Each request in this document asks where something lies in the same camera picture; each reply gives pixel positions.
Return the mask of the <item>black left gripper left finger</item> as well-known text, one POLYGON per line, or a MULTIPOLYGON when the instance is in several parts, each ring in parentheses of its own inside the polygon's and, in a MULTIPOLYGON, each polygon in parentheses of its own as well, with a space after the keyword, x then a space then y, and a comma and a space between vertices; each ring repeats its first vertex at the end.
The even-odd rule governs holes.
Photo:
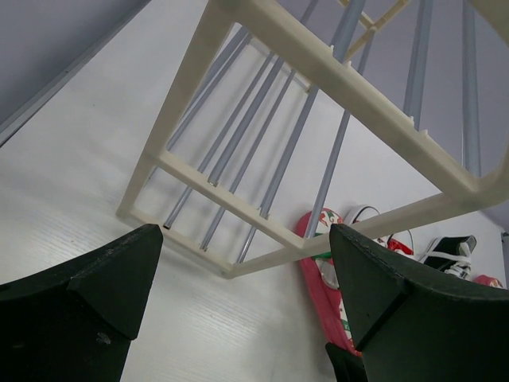
POLYGON ((163 236, 144 224, 1 286, 3 381, 118 381, 140 331, 163 236))

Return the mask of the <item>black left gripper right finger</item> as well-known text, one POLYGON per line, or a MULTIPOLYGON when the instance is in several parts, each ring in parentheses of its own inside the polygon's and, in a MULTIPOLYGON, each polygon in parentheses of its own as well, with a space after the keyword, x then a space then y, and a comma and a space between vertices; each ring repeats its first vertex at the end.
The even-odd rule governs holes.
POLYGON ((508 292, 329 232, 352 339, 369 381, 506 381, 508 292))

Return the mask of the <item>pink sandal with green strap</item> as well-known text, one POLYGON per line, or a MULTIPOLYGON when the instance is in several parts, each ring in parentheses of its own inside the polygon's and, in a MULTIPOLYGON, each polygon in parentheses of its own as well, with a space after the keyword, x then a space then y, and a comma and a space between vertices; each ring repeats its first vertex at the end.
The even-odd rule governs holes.
POLYGON ((360 357, 353 344, 331 253, 302 259, 299 264, 328 342, 360 357))

